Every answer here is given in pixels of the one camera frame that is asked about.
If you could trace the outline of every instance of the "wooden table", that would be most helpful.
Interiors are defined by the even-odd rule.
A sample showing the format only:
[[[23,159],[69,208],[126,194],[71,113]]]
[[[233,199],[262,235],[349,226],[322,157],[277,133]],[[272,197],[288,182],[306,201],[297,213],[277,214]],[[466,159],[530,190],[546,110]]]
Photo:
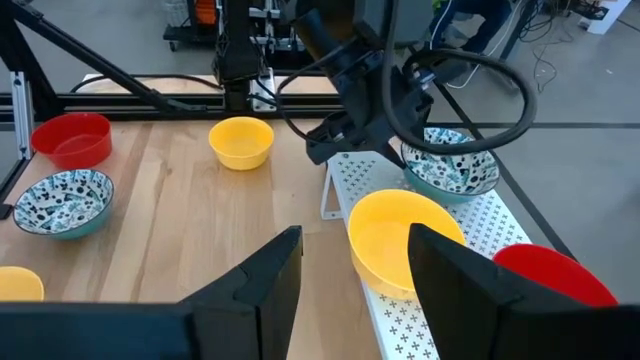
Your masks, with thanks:
[[[185,80],[145,82],[161,92],[212,91]],[[333,91],[320,78],[289,89]],[[103,81],[84,91],[122,89]],[[176,302],[288,226],[302,225],[302,290],[289,359],[379,359],[344,223],[320,219],[324,166],[314,166],[304,142],[274,121],[270,160],[249,172],[227,170],[207,141],[213,124],[113,123],[113,153],[95,167],[116,187],[108,225],[81,241],[57,242],[2,221],[0,264],[38,273],[48,301]],[[303,129],[315,124],[298,122]],[[7,202],[56,171],[36,154]]]

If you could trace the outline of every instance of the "teal patterned bowl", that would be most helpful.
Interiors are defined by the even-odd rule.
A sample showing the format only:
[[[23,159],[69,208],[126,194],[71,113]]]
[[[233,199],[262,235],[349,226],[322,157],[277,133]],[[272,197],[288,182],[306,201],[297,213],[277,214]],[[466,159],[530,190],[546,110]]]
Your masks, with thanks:
[[[450,129],[425,128],[424,139],[434,144],[459,144],[473,140]],[[440,205],[471,201],[496,187],[500,180],[498,164],[488,151],[440,156],[416,150],[407,144],[400,149],[407,167],[404,175],[420,194]]]
[[[18,199],[13,220],[28,233],[57,240],[94,233],[111,213],[113,181],[95,170],[71,170],[51,175]]]

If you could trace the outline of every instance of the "white perforated tray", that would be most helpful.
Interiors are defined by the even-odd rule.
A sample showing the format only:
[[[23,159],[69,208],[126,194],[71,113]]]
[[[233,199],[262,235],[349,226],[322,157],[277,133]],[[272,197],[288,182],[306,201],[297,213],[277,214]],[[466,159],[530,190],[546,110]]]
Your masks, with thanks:
[[[330,180],[336,188],[340,212],[326,212],[326,201],[323,201],[323,218],[342,217],[345,225],[351,209],[365,195],[389,188],[413,191],[405,182],[402,171],[376,152],[341,153],[334,156],[329,160],[325,194]],[[449,206],[447,210],[460,224],[467,245],[488,258],[507,245],[530,243],[495,191],[466,204]],[[364,283],[363,288],[383,358],[439,360],[417,301],[387,298],[369,289]]]

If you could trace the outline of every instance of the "red bowl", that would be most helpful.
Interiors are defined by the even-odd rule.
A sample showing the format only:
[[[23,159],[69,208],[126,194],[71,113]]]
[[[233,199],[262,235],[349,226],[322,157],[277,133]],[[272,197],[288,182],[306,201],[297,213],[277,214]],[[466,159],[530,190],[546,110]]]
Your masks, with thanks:
[[[573,259],[544,246],[511,245],[498,251],[493,261],[585,305],[618,305],[609,289],[589,270]]]
[[[111,124],[100,114],[66,114],[38,127],[33,148],[64,170],[84,169],[111,154]]]

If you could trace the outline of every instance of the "yellow plastic bowl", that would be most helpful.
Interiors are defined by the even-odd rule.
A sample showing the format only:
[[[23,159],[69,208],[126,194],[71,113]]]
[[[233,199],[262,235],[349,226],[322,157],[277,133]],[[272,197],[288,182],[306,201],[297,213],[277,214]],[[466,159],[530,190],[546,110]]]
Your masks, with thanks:
[[[42,301],[44,285],[33,271],[17,266],[0,267],[0,301]]]
[[[415,299],[409,268],[409,226],[425,224],[465,245],[456,221],[428,198],[406,190],[382,190],[362,198],[351,211],[351,261],[373,290],[395,299]]]
[[[273,144],[273,129],[252,117],[232,117],[209,131],[209,145],[222,165],[233,170],[251,170],[262,165]]]

